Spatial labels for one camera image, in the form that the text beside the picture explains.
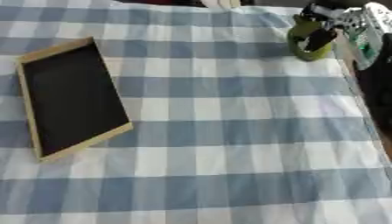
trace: white object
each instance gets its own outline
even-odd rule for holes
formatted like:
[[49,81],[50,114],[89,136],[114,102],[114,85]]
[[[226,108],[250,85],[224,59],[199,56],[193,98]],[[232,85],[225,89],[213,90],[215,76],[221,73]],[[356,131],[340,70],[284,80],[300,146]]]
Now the white object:
[[206,7],[229,10],[241,6],[240,0],[200,0]]

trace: tablecloth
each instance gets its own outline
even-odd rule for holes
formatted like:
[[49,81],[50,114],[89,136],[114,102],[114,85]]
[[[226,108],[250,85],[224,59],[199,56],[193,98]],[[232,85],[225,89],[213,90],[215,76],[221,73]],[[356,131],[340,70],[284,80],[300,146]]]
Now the tablecloth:
[[[0,5],[0,223],[392,223],[390,162],[339,55],[287,48],[298,9]],[[16,57],[87,36],[135,129],[39,164]]]

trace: wooden tray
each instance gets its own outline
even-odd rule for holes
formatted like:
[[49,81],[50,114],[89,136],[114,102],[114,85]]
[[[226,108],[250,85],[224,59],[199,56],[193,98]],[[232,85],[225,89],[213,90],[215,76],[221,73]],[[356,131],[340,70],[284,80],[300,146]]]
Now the wooden tray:
[[17,72],[40,161],[132,129],[92,38],[27,53],[18,59]]

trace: blue and white checkered tablecloth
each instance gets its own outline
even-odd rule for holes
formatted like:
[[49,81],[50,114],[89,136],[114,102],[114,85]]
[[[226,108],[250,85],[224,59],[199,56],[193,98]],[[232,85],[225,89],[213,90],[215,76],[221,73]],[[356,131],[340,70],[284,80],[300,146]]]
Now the blue and white checkered tablecloth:
[[[0,223],[392,223],[391,166],[347,70],[287,48],[298,9],[0,5]],[[87,36],[135,129],[38,164],[15,58]]]

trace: green tape roll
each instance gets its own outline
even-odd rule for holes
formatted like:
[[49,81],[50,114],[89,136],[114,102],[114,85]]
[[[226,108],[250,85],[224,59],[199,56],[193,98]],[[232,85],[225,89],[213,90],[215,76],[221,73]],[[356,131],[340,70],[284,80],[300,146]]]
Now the green tape roll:
[[306,39],[313,32],[321,28],[321,23],[304,21],[298,15],[294,16],[294,20],[297,24],[287,33],[287,40],[289,42],[289,48],[291,49],[291,51],[301,60],[314,61],[324,58],[332,50],[331,43],[324,45],[317,51],[308,52],[301,49],[298,46],[298,42],[295,40],[296,38]]

